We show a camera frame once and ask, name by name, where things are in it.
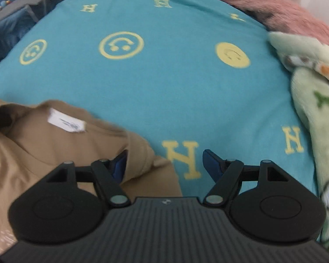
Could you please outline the tan t-shirt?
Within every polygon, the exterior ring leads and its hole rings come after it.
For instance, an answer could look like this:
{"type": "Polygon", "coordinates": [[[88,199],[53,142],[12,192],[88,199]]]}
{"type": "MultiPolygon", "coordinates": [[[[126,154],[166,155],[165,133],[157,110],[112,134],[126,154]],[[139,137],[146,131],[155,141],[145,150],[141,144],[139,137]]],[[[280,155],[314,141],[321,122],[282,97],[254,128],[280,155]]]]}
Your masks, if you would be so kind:
{"type": "Polygon", "coordinates": [[[122,189],[136,197],[179,197],[172,163],[146,139],[59,100],[24,106],[0,100],[0,254],[16,243],[11,203],[65,161],[88,166],[127,151],[122,189]]]}

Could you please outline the teal smiley bed sheet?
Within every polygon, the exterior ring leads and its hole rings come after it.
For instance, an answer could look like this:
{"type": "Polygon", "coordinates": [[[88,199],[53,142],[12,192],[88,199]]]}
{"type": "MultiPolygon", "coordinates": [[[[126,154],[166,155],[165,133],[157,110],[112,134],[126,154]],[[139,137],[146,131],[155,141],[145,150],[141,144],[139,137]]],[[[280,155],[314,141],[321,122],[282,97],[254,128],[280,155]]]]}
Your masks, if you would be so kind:
{"type": "Polygon", "coordinates": [[[316,191],[310,137],[266,28],[220,0],[64,0],[0,63],[0,99],[58,99],[135,132],[186,196],[212,150],[270,159],[316,191]]]}

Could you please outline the green cartoon fleece blanket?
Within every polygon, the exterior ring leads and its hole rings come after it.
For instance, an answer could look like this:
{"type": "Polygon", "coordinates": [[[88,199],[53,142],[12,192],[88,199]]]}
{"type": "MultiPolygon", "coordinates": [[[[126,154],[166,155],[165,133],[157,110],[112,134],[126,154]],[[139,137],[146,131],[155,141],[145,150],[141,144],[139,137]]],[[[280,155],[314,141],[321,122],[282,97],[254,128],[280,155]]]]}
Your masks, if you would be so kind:
{"type": "Polygon", "coordinates": [[[321,242],[329,250],[329,45],[282,32],[269,33],[269,42],[292,74],[293,103],[310,132],[318,194],[326,207],[321,242]]]}

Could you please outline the pink fuzzy blanket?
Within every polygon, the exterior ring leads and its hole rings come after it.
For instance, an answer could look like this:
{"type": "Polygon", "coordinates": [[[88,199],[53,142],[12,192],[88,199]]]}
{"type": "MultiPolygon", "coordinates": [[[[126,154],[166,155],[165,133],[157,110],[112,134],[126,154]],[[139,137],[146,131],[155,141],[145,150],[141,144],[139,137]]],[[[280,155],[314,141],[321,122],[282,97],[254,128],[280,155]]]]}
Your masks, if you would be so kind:
{"type": "Polygon", "coordinates": [[[329,46],[329,26],[292,0],[224,0],[272,32],[316,38],[329,46]]]}

